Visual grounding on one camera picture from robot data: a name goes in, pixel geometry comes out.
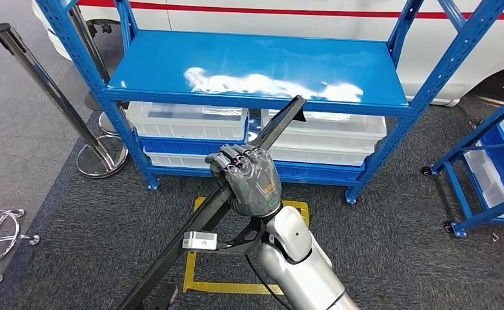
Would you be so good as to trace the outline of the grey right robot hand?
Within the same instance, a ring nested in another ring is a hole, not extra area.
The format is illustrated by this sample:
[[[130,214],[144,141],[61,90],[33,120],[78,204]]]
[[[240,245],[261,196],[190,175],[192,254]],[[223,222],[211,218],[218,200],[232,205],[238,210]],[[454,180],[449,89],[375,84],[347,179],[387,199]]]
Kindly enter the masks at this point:
[[[281,182],[270,154],[253,145],[223,145],[206,156],[213,174],[229,184],[231,208],[242,216],[266,217],[281,206]]]

